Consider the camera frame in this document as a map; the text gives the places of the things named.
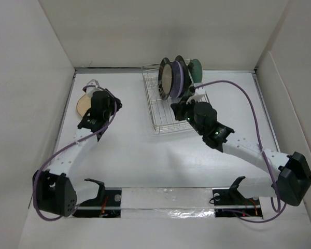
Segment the purple plastic plate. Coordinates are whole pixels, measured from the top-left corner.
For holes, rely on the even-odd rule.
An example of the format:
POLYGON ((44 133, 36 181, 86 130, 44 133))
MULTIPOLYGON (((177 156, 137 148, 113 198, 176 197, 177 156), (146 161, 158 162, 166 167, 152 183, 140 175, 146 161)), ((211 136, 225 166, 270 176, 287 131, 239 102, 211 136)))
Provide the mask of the purple plastic plate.
POLYGON ((173 85, 170 92, 170 96, 172 98, 178 98, 182 94, 184 86, 183 68, 178 61, 172 62, 172 72, 173 72, 173 85))

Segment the tan floral round plate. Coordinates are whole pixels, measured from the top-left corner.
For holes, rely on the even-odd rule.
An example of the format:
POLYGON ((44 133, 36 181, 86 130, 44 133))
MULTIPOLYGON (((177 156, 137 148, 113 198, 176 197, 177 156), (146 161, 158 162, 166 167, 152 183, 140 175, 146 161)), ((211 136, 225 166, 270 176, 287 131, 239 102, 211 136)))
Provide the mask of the tan floral round plate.
POLYGON ((82 118, 90 107, 91 107, 91 98, 87 94, 84 94, 77 102, 76 105, 77 113, 82 118))

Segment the black mosaic rimmed plate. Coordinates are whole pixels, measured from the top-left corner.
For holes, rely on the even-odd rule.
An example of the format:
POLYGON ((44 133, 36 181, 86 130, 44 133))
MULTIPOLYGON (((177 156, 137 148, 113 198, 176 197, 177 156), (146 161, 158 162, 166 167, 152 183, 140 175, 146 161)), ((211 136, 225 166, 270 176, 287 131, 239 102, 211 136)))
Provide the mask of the black mosaic rimmed plate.
POLYGON ((158 90, 162 100, 167 100, 173 86, 173 72, 171 62, 163 58, 158 72, 158 90))

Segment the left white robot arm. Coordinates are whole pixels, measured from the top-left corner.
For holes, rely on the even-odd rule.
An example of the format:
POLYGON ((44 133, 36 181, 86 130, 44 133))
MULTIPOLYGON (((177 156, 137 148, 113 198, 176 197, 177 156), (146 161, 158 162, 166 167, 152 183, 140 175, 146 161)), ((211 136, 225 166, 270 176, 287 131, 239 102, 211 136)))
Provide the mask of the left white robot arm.
POLYGON ((78 124, 72 142, 54 153, 34 173, 33 206, 41 219, 53 222, 69 217, 88 201, 96 206, 106 203, 103 182, 85 178, 77 184, 72 179, 121 107, 121 101, 108 89, 96 87, 91 106, 78 124))

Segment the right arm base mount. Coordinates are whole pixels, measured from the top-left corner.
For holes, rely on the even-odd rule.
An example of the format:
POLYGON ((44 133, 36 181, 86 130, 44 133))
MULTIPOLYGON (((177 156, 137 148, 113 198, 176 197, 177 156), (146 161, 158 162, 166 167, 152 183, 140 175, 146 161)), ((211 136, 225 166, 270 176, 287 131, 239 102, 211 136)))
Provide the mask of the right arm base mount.
POLYGON ((214 206, 215 217, 262 217, 259 199, 246 199, 239 193, 231 194, 229 189, 212 190, 213 197, 209 203, 214 206))

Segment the brown rimmed cream plate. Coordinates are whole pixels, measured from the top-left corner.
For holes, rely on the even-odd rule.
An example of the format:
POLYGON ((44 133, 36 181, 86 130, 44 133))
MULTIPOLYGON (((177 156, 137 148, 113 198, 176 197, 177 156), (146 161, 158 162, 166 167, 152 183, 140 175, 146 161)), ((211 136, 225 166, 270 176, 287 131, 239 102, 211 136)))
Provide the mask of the brown rimmed cream plate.
POLYGON ((191 79, 190 79, 190 76, 189 76, 188 66, 186 65, 186 62, 183 59, 183 57, 178 55, 175 58, 175 60, 180 63, 180 65, 182 67, 182 70, 183 70, 183 87, 182 87, 181 94, 179 95, 179 97, 181 98, 189 91, 189 88, 191 86, 191 79))

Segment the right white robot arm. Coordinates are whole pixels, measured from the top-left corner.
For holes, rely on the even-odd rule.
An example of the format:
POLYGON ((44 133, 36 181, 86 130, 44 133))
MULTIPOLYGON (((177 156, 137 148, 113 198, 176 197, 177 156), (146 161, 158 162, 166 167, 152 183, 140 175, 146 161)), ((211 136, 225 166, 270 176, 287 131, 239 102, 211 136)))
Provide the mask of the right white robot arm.
POLYGON ((207 102, 171 104, 175 119, 187 121, 210 148, 240 158, 269 174, 268 177, 248 178, 239 175, 218 200, 230 199, 241 204, 252 197, 279 198, 291 206, 300 205, 311 186, 311 170, 304 155, 291 155, 262 149, 217 120, 217 112, 207 102))

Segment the teal rectangular ceramic plate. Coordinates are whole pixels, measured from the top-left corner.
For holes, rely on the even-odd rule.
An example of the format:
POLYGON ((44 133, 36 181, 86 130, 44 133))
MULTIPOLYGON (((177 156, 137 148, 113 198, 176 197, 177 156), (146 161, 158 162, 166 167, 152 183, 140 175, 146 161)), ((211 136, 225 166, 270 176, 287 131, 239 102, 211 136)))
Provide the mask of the teal rectangular ceramic plate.
POLYGON ((193 96, 194 94, 195 94, 195 86, 194 84, 191 84, 189 88, 186 90, 184 97, 189 98, 190 96, 193 96))

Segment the teal round plate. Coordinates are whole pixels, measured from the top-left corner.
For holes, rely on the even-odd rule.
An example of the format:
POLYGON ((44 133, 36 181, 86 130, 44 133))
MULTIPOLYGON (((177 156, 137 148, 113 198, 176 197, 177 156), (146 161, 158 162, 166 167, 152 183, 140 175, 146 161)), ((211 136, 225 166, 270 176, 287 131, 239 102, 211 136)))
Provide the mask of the teal round plate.
POLYGON ((192 80, 194 83, 201 83, 203 78, 202 64, 198 59, 190 60, 188 64, 192 80))

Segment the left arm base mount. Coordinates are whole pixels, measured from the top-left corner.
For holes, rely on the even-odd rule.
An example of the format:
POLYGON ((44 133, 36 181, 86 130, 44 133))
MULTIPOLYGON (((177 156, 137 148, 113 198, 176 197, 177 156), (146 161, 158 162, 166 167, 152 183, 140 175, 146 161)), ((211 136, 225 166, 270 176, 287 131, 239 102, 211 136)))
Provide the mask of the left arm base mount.
POLYGON ((102 200, 88 200, 79 205, 75 218, 119 218, 121 217, 121 188, 106 188, 102 200))

